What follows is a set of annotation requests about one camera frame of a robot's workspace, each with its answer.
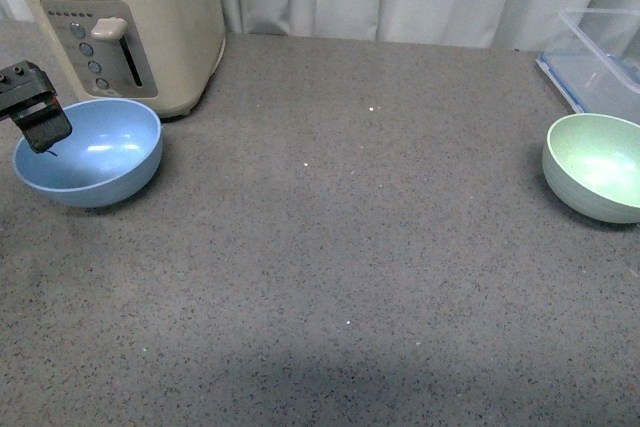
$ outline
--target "clear plastic container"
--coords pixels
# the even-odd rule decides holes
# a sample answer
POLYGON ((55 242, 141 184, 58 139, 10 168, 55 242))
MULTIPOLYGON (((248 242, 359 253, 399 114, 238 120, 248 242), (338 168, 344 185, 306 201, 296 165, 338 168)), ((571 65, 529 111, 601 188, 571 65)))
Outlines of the clear plastic container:
POLYGON ((640 11, 564 10, 538 64, 576 112, 640 124, 640 11))

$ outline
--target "speckled countertop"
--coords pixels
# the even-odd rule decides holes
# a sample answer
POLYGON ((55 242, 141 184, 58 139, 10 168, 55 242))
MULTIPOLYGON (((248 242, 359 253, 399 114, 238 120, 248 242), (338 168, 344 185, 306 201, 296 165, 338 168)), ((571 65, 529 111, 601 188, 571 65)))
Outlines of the speckled countertop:
POLYGON ((98 210, 23 187, 0 123, 0 423, 640 424, 639 231, 547 187, 534 58, 230 35, 98 210))

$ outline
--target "green bowl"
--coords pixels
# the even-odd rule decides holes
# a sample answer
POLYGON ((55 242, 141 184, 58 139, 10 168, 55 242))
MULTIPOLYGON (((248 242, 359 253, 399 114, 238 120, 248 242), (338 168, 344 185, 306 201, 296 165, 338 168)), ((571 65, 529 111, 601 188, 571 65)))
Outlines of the green bowl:
POLYGON ((565 204, 603 222, 640 222, 640 126, 573 114, 547 133, 542 168, 565 204))

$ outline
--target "toaster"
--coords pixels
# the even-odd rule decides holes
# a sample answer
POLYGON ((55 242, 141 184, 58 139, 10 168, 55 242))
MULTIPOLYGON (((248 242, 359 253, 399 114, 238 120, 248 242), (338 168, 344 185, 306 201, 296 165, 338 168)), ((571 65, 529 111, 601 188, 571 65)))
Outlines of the toaster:
POLYGON ((220 0, 26 0, 79 100, 188 114, 222 58, 220 0))

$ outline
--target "toaster slot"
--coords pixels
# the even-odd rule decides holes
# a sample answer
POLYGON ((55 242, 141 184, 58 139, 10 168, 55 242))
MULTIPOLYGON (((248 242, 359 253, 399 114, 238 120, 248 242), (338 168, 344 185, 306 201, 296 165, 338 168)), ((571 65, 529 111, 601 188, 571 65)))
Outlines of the toaster slot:
POLYGON ((127 65, 129 66, 129 70, 131 71, 131 76, 133 77, 133 81, 136 83, 138 87, 142 87, 142 80, 140 79, 140 74, 138 73, 138 69, 136 68, 136 63, 133 61, 133 56, 131 55, 131 51, 129 50, 129 44, 125 38, 120 39, 120 47, 122 48, 122 53, 124 54, 124 58, 127 61, 127 65))

